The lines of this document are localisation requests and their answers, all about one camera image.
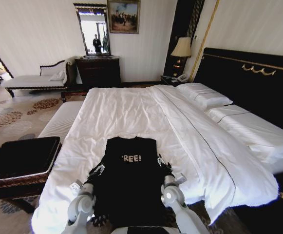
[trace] floor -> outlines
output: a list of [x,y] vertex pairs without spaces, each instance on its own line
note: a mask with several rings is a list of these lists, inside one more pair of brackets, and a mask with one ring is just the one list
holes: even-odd
[[[84,98],[73,96],[68,101]],[[0,146],[6,141],[38,137],[61,104],[60,91],[15,90],[15,98],[11,98],[0,86]],[[32,204],[36,201],[34,198],[29,199]],[[199,215],[211,234],[250,234],[232,209],[227,209],[212,226],[207,225],[209,218],[203,202],[191,205],[190,209]],[[0,200],[0,234],[32,233],[31,217],[31,214]],[[109,223],[101,228],[93,227],[92,222],[89,225],[89,233],[107,234],[112,228]]]

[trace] framed painting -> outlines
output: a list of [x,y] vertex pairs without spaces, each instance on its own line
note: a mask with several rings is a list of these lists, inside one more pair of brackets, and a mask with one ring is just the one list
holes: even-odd
[[139,0],[108,0],[111,33],[139,34]]

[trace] black headboard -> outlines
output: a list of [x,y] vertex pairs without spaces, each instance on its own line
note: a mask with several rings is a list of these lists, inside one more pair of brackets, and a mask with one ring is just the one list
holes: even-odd
[[205,48],[194,82],[283,129],[283,56]]

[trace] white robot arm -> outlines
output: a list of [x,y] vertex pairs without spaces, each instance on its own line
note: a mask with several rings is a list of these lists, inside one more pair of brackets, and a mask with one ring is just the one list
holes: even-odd
[[178,186],[174,176],[165,176],[161,199],[166,207],[174,211],[179,230],[186,234],[209,234],[199,216],[185,204],[184,194]]
[[[176,222],[181,233],[185,234],[208,234],[206,227],[203,225],[199,216],[190,210],[185,204],[185,197],[179,189],[179,184],[187,179],[182,175],[181,179],[176,180],[172,174],[170,164],[165,164],[162,157],[159,156],[160,164],[165,174],[164,185],[162,185],[162,202],[166,207],[171,207],[176,214]],[[99,176],[104,170],[104,166],[99,166],[89,178]],[[94,186],[91,181],[87,180],[82,187],[78,196],[71,202],[68,208],[69,220],[62,234],[86,234],[87,218],[94,213],[93,206],[96,197],[93,196]]]
[[94,187],[91,183],[84,183],[78,196],[68,208],[68,223],[62,234],[86,234],[87,218],[94,213],[96,197],[93,196]]

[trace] telephone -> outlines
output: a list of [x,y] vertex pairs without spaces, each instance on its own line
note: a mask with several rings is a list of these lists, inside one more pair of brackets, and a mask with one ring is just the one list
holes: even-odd
[[177,77],[177,80],[179,80],[180,82],[186,82],[186,81],[188,81],[189,80],[189,77],[188,77],[188,75],[187,74],[182,74],[182,75],[180,75],[179,77]]

